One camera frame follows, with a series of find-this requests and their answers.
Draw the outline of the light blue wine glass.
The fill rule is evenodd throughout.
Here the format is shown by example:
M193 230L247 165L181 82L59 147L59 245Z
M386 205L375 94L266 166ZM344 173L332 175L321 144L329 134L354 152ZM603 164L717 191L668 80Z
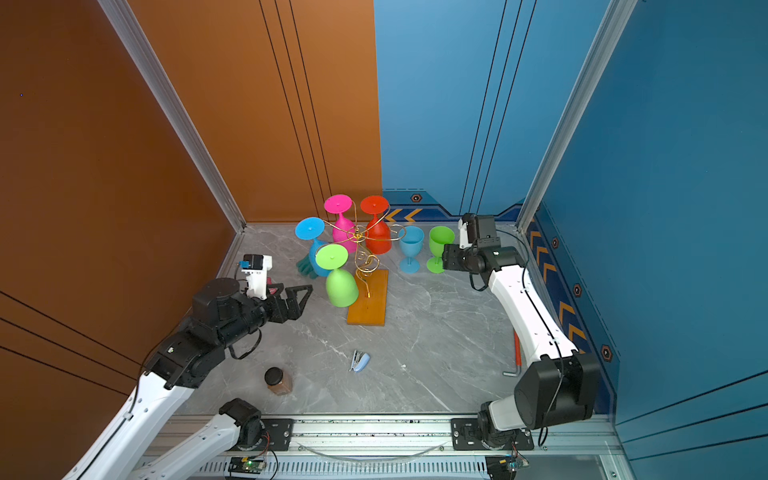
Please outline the light blue wine glass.
M417 256L423 248L424 231L417 226L407 226L403 228L398 237L400 250L404 255L399 264L400 270L405 274L415 274L420 269L420 263Z

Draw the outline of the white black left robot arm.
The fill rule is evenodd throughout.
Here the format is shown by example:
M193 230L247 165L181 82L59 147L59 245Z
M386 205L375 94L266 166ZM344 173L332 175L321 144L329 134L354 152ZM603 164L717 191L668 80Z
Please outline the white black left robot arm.
M190 316L150 354L124 405L67 478L186 479L232 447L267 446L260 411L236 398L149 466L137 466L176 410L226 358L236 356L235 343L259 334L267 323L299 319L312 292L310 285L269 284L260 299L247 296L234 278L208 282L194 296Z

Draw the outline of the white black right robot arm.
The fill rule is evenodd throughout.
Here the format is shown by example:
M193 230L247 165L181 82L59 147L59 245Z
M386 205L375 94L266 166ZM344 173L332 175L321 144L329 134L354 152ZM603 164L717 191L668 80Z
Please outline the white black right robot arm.
M504 246L495 219L467 213L458 222L460 240L444 247L443 267L478 276L507 313L520 342L521 376L514 393L478 412L481 441L505 448L524 431L590 419L600 382L596 356L569 340L535 290L524 245Z

